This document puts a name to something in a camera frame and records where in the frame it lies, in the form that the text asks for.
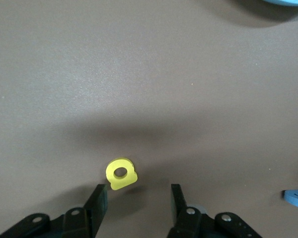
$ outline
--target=screw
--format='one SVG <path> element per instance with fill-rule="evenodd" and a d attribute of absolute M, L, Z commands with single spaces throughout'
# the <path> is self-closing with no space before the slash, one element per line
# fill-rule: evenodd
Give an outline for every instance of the screw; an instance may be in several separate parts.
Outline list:
<path fill-rule="evenodd" d="M 194 211 L 193 208 L 188 208 L 187 213 L 190 214 L 190 215 L 193 215 L 193 214 L 195 214 L 195 211 Z"/>
<path fill-rule="evenodd" d="M 224 214 L 222 215 L 222 220 L 226 222 L 230 222 L 232 218 L 229 215 Z"/>

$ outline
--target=gray surface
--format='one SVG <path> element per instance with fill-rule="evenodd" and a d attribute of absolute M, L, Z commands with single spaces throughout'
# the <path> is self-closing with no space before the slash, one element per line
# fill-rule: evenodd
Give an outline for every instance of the gray surface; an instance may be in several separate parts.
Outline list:
<path fill-rule="evenodd" d="M 169 186 L 267 238 L 298 237 L 298 8 L 260 0 L 0 0 L 0 233 L 82 204 L 99 237 L 165 237 Z"/>

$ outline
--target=blue object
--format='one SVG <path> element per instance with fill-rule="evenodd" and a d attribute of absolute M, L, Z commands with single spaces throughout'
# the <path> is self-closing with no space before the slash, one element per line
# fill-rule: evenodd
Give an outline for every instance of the blue object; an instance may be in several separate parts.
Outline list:
<path fill-rule="evenodd" d="M 298 190 L 287 190 L 285 191 L 284 199 L 290 204 L 298 207 Z"/>
<path fill-rule="evenodd" d="M 270 3 L 284 6 L 298 6 L 298 0 L 264 0 Z"/>

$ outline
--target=blue plate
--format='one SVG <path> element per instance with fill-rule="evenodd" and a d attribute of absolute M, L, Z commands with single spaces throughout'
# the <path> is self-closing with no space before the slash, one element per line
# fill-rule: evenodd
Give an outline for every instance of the blue plate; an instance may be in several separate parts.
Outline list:
<path fill-rule="evenodd" d="M 298 0 L 264 0 L 270 3 L 284 6 L 298 6 Z"/>

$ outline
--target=yellow object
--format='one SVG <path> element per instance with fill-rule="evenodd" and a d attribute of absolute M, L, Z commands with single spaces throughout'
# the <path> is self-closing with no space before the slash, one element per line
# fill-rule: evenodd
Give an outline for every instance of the yellow object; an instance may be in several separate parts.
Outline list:
<path fill-rule="evenodd" d="M 115 175 L 115 170 L 119 168 L 125 168 L 127 170 L 126 174 L 121 177 Z M 133 163 L 127 158 L 117 158 L 111 161 L 106 169 L 106 177 L 113 190 L 119 190 L 131 185 L 138 179 Z"/>

